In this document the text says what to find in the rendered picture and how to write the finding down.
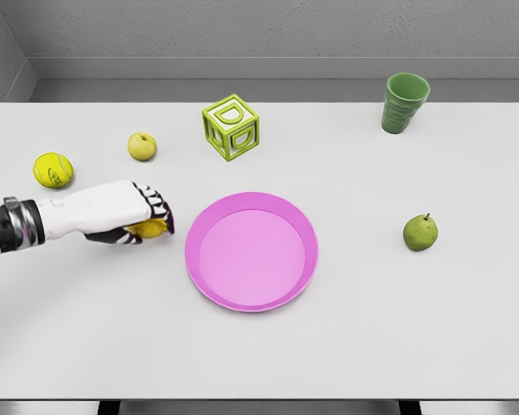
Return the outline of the yellow apple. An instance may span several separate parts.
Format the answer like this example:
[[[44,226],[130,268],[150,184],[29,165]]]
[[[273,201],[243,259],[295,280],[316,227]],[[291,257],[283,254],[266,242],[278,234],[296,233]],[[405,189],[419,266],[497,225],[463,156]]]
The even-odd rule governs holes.
[[[157,141],[146,132],[134,132],[128,138],[127,149],[133,159],[146,162],[156,155]]]

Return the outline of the yellow tennis ball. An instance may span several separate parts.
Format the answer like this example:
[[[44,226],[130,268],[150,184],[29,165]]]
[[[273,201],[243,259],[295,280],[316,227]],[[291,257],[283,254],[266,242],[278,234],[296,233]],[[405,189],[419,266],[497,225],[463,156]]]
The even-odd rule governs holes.
[[[32,172],[36,181],[45,188],[64,188],[74,177],[71,162],[56,152],[38,156],[34,161]]]

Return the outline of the green ribbed cup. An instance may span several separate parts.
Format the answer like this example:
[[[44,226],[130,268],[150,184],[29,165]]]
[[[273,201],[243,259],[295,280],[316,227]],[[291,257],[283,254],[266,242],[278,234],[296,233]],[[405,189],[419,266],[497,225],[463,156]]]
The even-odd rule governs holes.
[[[391,134],[402,133],[423,106],[431,88],[414,73],[396,73],[388,78],[381,127]]]

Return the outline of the yellow lemon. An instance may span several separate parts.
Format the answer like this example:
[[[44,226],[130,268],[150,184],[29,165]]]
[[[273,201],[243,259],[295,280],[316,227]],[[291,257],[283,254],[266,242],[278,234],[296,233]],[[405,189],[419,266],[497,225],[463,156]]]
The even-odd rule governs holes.
[[[141,239],[155,239],[169,231],[167,223],[163,219],[149,219],[134,225],[127,226],[126,229],[135,237]]]

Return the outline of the pink round plate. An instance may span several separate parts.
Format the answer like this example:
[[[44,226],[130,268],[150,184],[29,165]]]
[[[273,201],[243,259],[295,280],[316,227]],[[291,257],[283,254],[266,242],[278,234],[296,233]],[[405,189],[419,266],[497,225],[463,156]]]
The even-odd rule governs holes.
[[[274,310],[298,297],[317,267],[307,216],[261,192],[224,197],[191,225],[185,261],[195,287],[213,303],[245,313]]]

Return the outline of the green letter block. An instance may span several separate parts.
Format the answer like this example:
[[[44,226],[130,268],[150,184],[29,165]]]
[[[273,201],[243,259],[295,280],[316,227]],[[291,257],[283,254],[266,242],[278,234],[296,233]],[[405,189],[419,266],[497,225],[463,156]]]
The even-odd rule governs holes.
[[[205,137],[230,162],[260,143],[260,117],[232,94],[202,110]]]

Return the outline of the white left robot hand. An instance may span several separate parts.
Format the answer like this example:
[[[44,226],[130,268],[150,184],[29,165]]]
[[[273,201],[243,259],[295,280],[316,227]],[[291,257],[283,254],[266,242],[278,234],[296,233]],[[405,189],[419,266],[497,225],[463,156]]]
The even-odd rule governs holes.
[[[127,180],[86,188],[68,196],[65,208],[72,210],[76,229],[86,239],[112,245],[139,245],[126,227],[149,219],[163,219],[175,232],[173,213],[161,194],[148,185]]]

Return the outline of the green pear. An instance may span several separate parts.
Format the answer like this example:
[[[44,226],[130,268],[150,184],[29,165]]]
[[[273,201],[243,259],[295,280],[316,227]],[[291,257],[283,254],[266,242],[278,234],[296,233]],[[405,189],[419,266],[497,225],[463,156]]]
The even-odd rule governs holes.
[[[430,213],[413,217],[406,223],[402,231],[406,246],[414,252],[430,248],[438,236],[437,224]]]

